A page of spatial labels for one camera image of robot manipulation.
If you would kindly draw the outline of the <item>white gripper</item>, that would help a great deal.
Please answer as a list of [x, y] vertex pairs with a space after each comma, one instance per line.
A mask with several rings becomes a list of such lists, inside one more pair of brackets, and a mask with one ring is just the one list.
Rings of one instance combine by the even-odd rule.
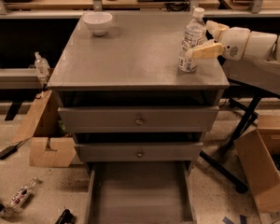
[[192, 60], [211, 59], [223, 53], [223, 57], [228, 60], [239, 61], [242, 59], [245, 45], [250, 35], [249, 29], [240, 27], [229, 29], [229, 26], [225, 24], [207, 21], [206, 30], [216, 41], [219, 40], [220, 43], [214, 39], [207, 40], [201, 45], [189, 49], [186, 52], [187, 58]]

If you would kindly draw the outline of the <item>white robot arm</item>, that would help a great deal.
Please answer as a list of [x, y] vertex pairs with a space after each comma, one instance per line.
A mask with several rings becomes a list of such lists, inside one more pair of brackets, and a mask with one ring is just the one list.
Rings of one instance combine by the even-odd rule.
[[227, 60], [280, 67], [280, 35], [229, 27], [214, 21], [206, 22], [206, 30], [213, 38], [189, 49], [187, 58], [195, 61], [221, 55]]

